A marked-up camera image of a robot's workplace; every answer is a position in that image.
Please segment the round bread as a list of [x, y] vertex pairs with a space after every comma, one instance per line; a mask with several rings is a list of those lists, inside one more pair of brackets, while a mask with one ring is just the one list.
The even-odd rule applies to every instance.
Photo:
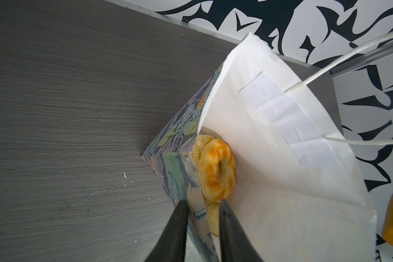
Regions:
[[211, 135], [205, 135], [205, 134], [198, 135], [191, 153], [191, 158], [195, 165], [199, 163], [205, 146], [214, 139], [215, 137]]

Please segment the white floral paper bag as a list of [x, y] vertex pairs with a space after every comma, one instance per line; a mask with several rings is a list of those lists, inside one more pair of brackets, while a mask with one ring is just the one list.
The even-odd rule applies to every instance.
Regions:
[[169, 199], [188, 201], [204, 261], [219, 260], [219, 242], [191, 157], [200, 134], [230, 146], [230, 203], [264, 261], [393, 261], [381, 233], [393, 194], [393, 57], [337, 79], [341, 127], [299, 82], [248, 34], [144, 151]]

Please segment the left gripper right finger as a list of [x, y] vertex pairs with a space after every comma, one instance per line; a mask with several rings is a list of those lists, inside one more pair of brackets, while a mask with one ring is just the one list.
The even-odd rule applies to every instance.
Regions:
[[219, 239], [223, 262], [262, 262], [227, 199], [219, 206]]

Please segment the ring-shaped bread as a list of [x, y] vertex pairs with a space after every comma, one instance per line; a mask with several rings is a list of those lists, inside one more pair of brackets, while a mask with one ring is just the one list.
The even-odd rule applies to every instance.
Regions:
[[236, 160], [224, 140], [214, 139], [204, 147], [199, 162], [199, 179], [207, 200], [219, 203], [230, 198], [236, 184]]

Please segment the small croissant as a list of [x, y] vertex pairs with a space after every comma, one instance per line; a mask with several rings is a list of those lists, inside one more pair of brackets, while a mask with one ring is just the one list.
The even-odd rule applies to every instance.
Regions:
[[219, 237], [219, 203], [207, 201], [205, 206], [211, 233]]

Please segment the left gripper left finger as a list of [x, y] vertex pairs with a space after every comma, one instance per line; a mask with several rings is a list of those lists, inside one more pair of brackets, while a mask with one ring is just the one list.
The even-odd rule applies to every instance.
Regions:
[[186, 200], [181, 200], [145, 262], [184, 262], [187, 226], [188, 204]]

